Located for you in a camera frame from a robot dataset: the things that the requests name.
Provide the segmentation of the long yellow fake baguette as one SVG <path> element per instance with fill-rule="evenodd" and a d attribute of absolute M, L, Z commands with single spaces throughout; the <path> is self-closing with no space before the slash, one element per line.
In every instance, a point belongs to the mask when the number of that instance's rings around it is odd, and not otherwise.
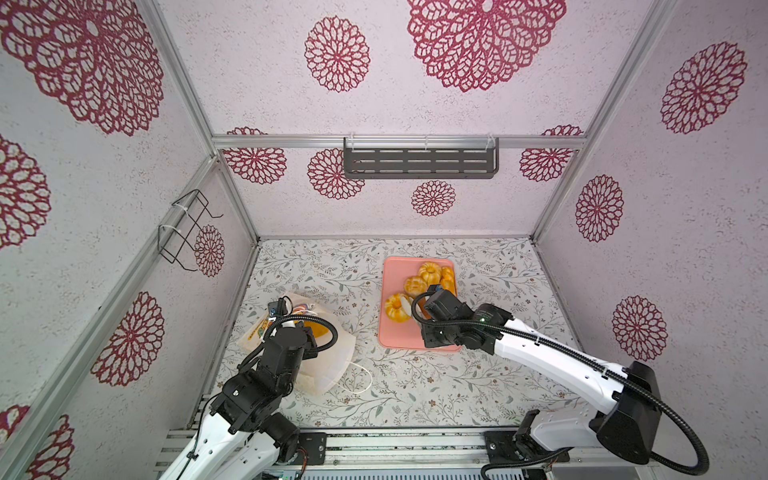
<path fill-rule="evenodd" d="M 320 337 L 323 337 L 329 333 L 329 329 L 327 327 L 313 321 L 305 321 L 304 326 L 308 327 L 312 331 L 315 339 L 319 339 Z"/>

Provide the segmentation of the orange fake bread roll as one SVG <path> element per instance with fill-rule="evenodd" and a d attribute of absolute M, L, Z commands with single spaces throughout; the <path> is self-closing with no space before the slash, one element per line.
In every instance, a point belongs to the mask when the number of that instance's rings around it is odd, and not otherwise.
<path fill-rule="evenodd" d="M 428 287 L 427 282 L 420 276 L 408 277 L 404 283 L 405 293 L 413 298 L 425 293 Z"/>

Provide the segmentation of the yellow fluted fake cake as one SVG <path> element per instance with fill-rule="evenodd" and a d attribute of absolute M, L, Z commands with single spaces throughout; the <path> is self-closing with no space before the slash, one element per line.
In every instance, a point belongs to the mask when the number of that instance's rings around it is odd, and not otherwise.
<path fill-rule="evenodd" d="M 425 262 L 418 270 L 419 277 L 428 285 L 438 285 L 442 280 L 442 267 L 435 262 Z"/>
<path fill-rule="evenodd" d="M 412 318 L 412 302 L 405 293 L 393 294 L 385 301 L 385 314 L 395 323 L 405 323 Z"/>

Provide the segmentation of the round fake bread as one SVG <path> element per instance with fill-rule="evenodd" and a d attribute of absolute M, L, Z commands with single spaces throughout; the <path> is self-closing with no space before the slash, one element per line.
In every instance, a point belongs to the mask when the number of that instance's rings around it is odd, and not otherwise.
<path fill-rule="evenodd" d="M 421 317 L 425 320 L 429 320 L 431 316 L 429 315 L 429 312 L 425 310 L 425 298 L 421 298 L 417 301 L 417 307 L 416 310 L 419 312 Z"/>

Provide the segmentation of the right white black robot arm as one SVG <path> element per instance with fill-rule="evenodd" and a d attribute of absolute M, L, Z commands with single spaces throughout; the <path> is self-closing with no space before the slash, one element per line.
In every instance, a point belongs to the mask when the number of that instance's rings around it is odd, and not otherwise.
<path fill-rule="evenodd" d="M 412 314 L 428 348 L 463 346 L 506 358 L 545 375 L 586 402 L 576 412 L 529 411 L 513 434 L 512 458 L 533 461 L 566 448 L 602 447 L 635 464 L 651 459 L 661 411 L 624 386 L 635 380 L 657 394 L 654 374 L 634 363 L 629 368 L 592 358 L 578 360 L 577 351 L 489 303 L 471 308 L 436 285 L 416 297 Z"/>

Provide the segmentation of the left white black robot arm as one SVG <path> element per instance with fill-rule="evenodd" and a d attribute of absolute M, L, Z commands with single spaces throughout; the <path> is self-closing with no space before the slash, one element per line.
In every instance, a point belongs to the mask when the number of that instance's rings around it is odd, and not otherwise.
<path fill-rule="evenodd" d="M 301 363 L 338 340 L 329 321 L 289 315 L 270 325 L 261 343 L 212 396 L 193 438 L 163 479 L 254 479 L 302 450 L 300 429 L 278 412 L 294 390 Z"/>

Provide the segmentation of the grey slotted wall shelf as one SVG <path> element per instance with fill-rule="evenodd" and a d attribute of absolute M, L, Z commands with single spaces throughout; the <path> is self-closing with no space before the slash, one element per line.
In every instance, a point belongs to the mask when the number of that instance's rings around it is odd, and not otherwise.
<path fill-rule="evenodd" d="M 343 172 L 356 180 L 484 180 L 499 171 L 495 145 L 482 148 L 358 147 L 344 138 Z"/>

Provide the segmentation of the yellow twisted fake bread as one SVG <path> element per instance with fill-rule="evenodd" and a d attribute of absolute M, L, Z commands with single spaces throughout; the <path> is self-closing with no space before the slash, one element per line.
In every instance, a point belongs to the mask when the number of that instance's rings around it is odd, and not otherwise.
<path fill-rule="evenodd" d="M 450 291 L 454 296 L 457 295 L 455 272 L 451 267 L 441 268 L 440 286 L 444 290 Z"/>

